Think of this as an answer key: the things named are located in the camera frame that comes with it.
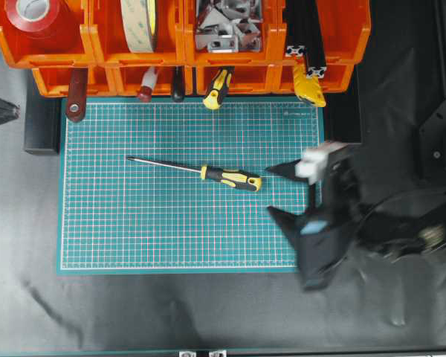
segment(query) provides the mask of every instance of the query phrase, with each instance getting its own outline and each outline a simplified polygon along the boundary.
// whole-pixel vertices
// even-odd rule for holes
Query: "green cutting mat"
[[[198,98],[92,98],[81,123],[62,122],[58,272],[294,270],[266,207],[302,212],[306,187],[264,168],[320,143],[321,110],[285,97],[228,98],[216,112]],[[127,155],[244,169],[264,183],[234,190]]]

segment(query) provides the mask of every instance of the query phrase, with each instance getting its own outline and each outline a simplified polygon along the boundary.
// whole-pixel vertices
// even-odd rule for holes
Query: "metal bolt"
[[[75,112],[77,112],[78,110],[80,110],[80,106],[78,106],[76,103],[75,103],[75,104],[71,104],[71,105],[69,106],[69,111],[70,111],[70,112],[75,113]]]

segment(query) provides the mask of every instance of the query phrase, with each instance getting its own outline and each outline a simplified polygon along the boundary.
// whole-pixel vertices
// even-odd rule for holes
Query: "double-sided tape roll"
[[[15,28],[45,49],[67,50],[80,37],[77,20],[64,0],[5,0],[5,12]]]
[[[152,53],[157,47],[157,0],[120,0],[127,46],[132,53]]]

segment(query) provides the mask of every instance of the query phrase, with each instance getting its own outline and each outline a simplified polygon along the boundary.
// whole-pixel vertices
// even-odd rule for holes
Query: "red tape roll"
[[[66,51],[80,37],[79,25],[64,0],[5,0],[11,24],[36,45],[51,51]]]

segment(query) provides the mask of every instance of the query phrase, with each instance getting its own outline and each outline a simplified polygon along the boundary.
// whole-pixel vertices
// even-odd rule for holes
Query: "storage bin rack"
[[[10,67],[32,68],[39,92],[66,97],[72,68],[88,67],[88,96],[134,96],[149,66],[159,67],[155,95],[169,95],[172,67],[185,66],[185,91],[204,94],[222,65],[234,65],[231,94],[294,92],[293,57],[285,56],[286,0],[262,0],[262,50],[211,54],[195,49],[195,0],[158,0],[157,50],[129,52],[119,0],[66,0],[79,23],[77,44],[64,53],[41,49],[8,21],[0,0],[0,48]],[[371,22],[369,0],[317,0],[328,70],[325,92],[342,92],[363,57]],[[193,88],[195,68],[196,88]]]

